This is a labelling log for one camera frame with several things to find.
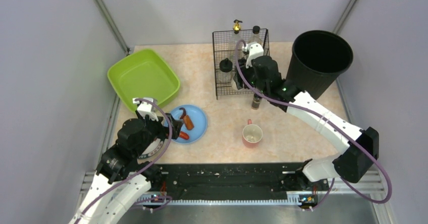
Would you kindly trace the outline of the clear jar black lid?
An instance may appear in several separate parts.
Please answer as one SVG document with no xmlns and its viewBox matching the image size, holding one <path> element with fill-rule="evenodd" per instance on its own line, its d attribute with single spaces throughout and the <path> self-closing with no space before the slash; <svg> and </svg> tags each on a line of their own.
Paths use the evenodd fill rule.
<svg viewBox="0 0 428 224">
<path fill-rule="evenodd" d="M 229 58 L 223 59 L 219 64 L 219 79 L 221 83 L 230 82 L 232 78 L 233 64 Z"/>
<path fill-rule="evenodd" d="M 233 76 L 231 79 L 231 86 L 232 89 L 235 91 L 240 91 L 242 89 L 242 87 L 239 85 L 238 80 L 237 80 L 237 76 Z"/>
</svg>

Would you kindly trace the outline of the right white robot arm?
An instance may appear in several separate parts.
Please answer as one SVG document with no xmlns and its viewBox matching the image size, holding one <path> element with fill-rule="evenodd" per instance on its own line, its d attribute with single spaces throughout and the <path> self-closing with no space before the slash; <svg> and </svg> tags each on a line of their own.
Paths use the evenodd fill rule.
<svg viewBox="0 0 428 224">
<path fill-rule="evenodd" d="M 282 78 L 278 64 L 262 55 L 251 63 L 233 59 L 238 89 L 248 88 L 257 96 L 285 113 L 293 115 L 319 134 L 336 149 L 337 154 L 307 162 L 302 172 L 311 182 L 340 177 L 357 183 L 377 161 L 379 133 L 372 127 L 362 129 L 322 106 L 307 91 Z"/>
</svg>

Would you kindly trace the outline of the brown sauce bottle black cap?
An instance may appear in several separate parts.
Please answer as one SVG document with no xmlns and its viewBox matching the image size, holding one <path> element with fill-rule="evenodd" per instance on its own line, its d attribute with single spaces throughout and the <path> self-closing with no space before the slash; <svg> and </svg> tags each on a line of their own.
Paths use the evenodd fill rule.
<svg viewBox="0 0 428 224">
<path fill-rule="evenodd" d="M 253 26 L 253 28 L 252 28 L 252 35 L 249 38 L 249 40 L 247 41 L 247 43 L 251 44 L 251 43 L 254 42 L 254 43 L 258 43 L 258 44 L 262 45 L 263 42 L 262 42 L 262 39 L 261 39 L 259 33 L 260 33 L 260 27 L 259 26 Z"/>
</svg>

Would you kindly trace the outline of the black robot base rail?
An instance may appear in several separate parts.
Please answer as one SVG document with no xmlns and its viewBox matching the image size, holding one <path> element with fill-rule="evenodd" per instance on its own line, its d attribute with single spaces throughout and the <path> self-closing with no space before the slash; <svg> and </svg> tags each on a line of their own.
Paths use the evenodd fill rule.
<svg viewBox="0 0 428 224">
<path fill-rule="evenodd" d="M 292 197 L 292 192 L 311 195 L 329 188 L 326 179 L 310 182 L 303 166 L 302 162 L 157 164 L 146 195 L 169 195 L 175 203 L 300 203 L 306 198 Z"/>
</svg>

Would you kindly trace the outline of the clear bottle gold pump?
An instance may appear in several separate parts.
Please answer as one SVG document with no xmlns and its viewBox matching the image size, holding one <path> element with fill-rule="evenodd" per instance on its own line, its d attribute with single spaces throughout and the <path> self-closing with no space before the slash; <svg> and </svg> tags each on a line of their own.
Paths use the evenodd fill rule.
<svg viewBox="0 0 428 224">
<path fill-rule="evenodd" d="M 241 23 L 242 23 L 241 20 L 238 20 L 238 19 L 234 20 L 233 33 L 228 42 L 228 52 L 229 52 L 228 59 L 230 59 L 231 61 L 234 60 L 236 44 L 239 40 L 242 39 L 240 35 Z"/>
</svg>

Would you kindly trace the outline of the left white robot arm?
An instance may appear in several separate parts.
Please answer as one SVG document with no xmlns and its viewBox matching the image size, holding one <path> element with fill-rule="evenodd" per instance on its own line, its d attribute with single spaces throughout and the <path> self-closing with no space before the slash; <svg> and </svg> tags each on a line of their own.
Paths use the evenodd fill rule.
<svg viewBox="0 0 428 224">
<path fill-rule="evenodd" d="M 71 223 L 117 223 L 137 199 L 161 181 L 154 161 L 138 160 L 154 142 L 163 144 L 182 134 L 182 120 L 170 113 L 136 112 L 117 132 L 115 144 L 102 154 L 92 184 Z"/>
</svg>

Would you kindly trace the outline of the black wire basket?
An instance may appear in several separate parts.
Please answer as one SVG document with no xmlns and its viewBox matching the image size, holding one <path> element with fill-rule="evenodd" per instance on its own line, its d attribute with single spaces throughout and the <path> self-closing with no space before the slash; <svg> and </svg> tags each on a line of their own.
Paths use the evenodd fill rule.
<svg viewBox="0 0 428 224">
<path fill-rule="evenodd" d="M 213 63 L 215 67 L 215 88 L 216 88 L 216 98 L 219 99 L 220 96 L 226 95 L 236 95 L 236 94 L 251 94 L 252 91 L 249 89 L 239 89 L 236 90 L 233 87 L 233 79 L 236 76 L 235 70 L 235 48 L 231 42 L 233 37 L 233 30 L 227 31 L 214 31 L 212 33 L 212 50 L 213 50 Z M 250 37 L 253 35 L 252 29 L 244 29 L 239 32 L 239 35 L 246 42 L 249 41 Z M 259 37 L 261 38 L 262 47 L 264 49 L 264 55 L 270 55 L 270 44 L 269 44 L 269 30 L 267 28 L 261 28 L 259 32 Z M 229 59 L 232 61 L 232 68 L 229 72 L 223 72 L 221 70 L 221 61 Z"/>
</svg>

